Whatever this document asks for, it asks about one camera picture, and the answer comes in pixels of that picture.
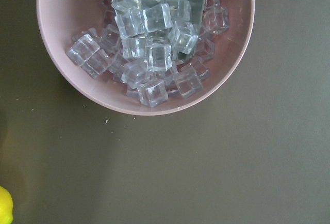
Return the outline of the clear ice cubes pile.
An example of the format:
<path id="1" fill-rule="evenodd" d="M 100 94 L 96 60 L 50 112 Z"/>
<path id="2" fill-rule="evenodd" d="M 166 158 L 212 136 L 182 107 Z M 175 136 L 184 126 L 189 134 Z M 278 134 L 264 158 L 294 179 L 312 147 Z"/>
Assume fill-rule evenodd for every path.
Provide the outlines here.
<path id="1" fill-rule="evenodd" d="M 104 26 L 72 37 L 68 58 L 90 77 L 105 72 L 126 94 L 155 107 L 203 87 L 212 35 L 229 28 L 221 0 L 103 0 Z"/>

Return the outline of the metal ice scoop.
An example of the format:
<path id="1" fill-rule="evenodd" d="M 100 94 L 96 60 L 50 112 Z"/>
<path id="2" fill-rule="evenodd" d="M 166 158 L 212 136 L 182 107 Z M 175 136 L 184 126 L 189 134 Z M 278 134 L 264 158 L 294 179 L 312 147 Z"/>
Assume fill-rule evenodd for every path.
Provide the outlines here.
<path id="1" fill-rule="evenodd" d="M 205 0 L 111 0 L 124 58 L 188 61 Z"/>

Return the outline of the pink bowl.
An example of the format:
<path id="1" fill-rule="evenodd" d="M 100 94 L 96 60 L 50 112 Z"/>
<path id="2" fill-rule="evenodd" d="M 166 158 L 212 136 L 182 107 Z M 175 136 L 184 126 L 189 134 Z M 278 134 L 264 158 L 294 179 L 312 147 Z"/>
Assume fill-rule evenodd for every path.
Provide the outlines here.
<path id="1" fill-rule="evenodd" d="M 102 0 L 36 0 L 40 33 L 53 63 L 63 77 L 91 101 L 121 113 L 159 116 L 187 109 L 214 93 L 231 76 L 240 63 L 253 30 L 255 0 L 221 0 L 228 9 L 230 27 L 216 35 L 215 57 L 206 65 L 211 76 L 203 81 L 203 89 L 192 96 L 169 98 L 149 108 L 124 95 L 124 85 L 105 73 L 91 78 L 66 55 L 71 36 L 90 27 L 101 28 Z"/>

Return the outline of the whole yellow lemon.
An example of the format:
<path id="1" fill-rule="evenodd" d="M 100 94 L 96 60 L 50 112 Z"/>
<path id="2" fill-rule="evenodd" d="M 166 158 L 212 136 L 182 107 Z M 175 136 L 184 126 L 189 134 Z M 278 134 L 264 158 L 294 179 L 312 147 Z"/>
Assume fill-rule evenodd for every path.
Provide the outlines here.
<path id="1" fill-rule="evenodd" d="M 13 200 L 8 190 L 1 186 L 1 223 L 11 224 L 13 221 Z"/>

